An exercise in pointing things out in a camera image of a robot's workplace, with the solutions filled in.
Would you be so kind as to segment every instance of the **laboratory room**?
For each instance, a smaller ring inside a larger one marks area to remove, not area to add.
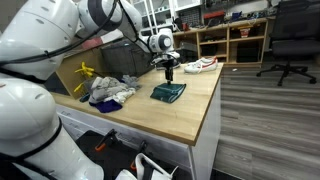
[[[0,180],[318,180],[320,0],[1,0]]]

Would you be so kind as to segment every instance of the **dark green cloth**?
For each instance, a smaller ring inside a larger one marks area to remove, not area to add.
[[[186,88],[186,84],[161,84],[153,89],[151,98],[166,103],[173,103],[177,100]]]

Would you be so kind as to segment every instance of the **gray cloth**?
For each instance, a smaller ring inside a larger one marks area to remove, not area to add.
[[[89,102],[98,103],[103,101],[105,98],[112,97],[118,92],[128,89],[128,85],[119,82],[117,79],[112,77],[105,77],[104,79],[96,78],[92,84],[92,94]]]
[[[130,87],[135,88],[136,90],[141,88],[141,85],[138,84],[137,77],[130,77],[129,75],[123,75],[122,80]]]

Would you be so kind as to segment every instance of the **office chair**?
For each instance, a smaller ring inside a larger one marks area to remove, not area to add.
[[[310,78],[310,83],[317,83],[314,76],[307,74],[307,66],[291,66],[290,58],[320,54],[320,0],[291,0],[279,3],[273,32],[270,34],[272,53],[275,58],[285,58],[286,65],[276,64],[262,73],[283,71],[278,82],[290,72]]]

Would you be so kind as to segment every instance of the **wooden floor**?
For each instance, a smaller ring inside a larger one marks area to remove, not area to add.
[[[320,179],[320,66],[307,65],[318,84],[289,75],[278,87],[280,72],[224,69],[215,169],[242,179]]]

